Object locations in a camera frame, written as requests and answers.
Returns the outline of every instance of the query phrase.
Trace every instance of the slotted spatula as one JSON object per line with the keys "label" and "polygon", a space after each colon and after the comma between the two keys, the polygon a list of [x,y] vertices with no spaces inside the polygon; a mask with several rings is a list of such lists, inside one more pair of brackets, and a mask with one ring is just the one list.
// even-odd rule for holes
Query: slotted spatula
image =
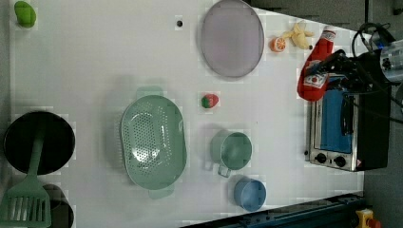
{"label": "slotted spatula", "polygon": [[3,196],[0,205],[0,226],[49,227],[51,225],[49,195],[37,179],[45,128],[45,123],[39,121],[27,176]]}

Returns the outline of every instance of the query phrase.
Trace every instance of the purple plate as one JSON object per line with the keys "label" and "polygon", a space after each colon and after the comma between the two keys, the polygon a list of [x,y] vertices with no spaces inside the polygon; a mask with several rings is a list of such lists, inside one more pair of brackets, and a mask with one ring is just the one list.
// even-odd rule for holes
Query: purple plate
{"label": "purple plate", "polygon": [[240,77],[259,63],[264,34],[255,11],[240,0],[223,0],[207,12],[201,50],[207,64],[222,76]]}

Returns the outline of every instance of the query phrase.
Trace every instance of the blue cup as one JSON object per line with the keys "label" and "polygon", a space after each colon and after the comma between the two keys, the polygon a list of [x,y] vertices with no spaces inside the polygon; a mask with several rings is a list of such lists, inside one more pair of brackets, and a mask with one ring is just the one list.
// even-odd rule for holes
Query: blue cup
{"label": "blue cup", "polygon": [[244,177],[235,185],[234,198],[237,205],[254,212],[266,200],[266,188],[260,181]]}

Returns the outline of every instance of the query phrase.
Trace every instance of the toaster oven knob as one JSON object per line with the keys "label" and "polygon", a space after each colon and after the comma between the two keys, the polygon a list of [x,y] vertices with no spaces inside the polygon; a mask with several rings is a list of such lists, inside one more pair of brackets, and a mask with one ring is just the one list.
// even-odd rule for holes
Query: toaster oven knob
{"label": "toaster oven knob", "polygon": [[325,163],[326,162],[326,155],[319,153],[315,159],[319,162],[319,163]]}
{"label": "toaster oven knob", "polygon": [[337,157],[334,159],[334,162],[336,163],[336,165],[338,167],[343,167],[344,165],[346,165],[346,160],[343,157]]}

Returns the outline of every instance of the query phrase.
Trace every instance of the small fruit toy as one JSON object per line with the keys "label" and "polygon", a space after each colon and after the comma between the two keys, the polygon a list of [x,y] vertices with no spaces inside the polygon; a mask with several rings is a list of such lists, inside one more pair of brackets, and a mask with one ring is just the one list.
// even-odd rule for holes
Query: small fruit toy
{"label": "small fruit toy", "polygon": [[30,4],[18,1],[14,5],[14,11],[17,16],[18,24],[21,27],[31,28],[35,25],[36,12]]}
{"label": "small fruit toy", "polygon": [[306,23],[304,21],[295,23],[293,30],[284,32],[284,34],[282,34],[282,38],[291,38],[294,44],[301,49],[312,49],[312,46],[308,44],[306,37],[312,37],[314,36],[314,33],[311,31],[306,31],[305,26]]}
{"label": "small fruit toy", "polygon": [[201,98],[201,106],[204,108],[212,108],[219,102],[219,97],[215,94],[206,94]]}
{"label": "small fruit toy", "polygon": [[285,50],[285,40],[282,37],[276,37],[270,42],[270,49],[274,52],[282,52]]}

